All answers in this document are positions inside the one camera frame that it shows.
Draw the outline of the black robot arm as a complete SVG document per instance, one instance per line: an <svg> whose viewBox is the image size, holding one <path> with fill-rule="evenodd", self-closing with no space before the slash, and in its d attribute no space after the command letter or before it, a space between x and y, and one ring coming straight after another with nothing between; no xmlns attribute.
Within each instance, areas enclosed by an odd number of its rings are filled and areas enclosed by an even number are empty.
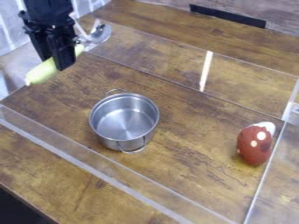
<svg viewBox="0 0 299 224"><path fill-rule="evenodd" d="M29 36L40 59L53 59L55 66L63 71L73 65L75 20L71 0L23 0L25 9L17 16L23 20L24 33Z"/></svg>

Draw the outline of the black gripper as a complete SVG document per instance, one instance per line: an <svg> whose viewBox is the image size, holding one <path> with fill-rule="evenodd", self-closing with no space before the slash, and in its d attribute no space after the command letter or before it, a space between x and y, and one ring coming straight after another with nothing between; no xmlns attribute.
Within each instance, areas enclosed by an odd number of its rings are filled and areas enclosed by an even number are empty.
<svg viewBox="0 0 299 224"><path fill-rule="evenodd" d="M72 10L21 10L17 14L41 61L52 57L60 71L76 61L75 20L71 13Z"/></svg>

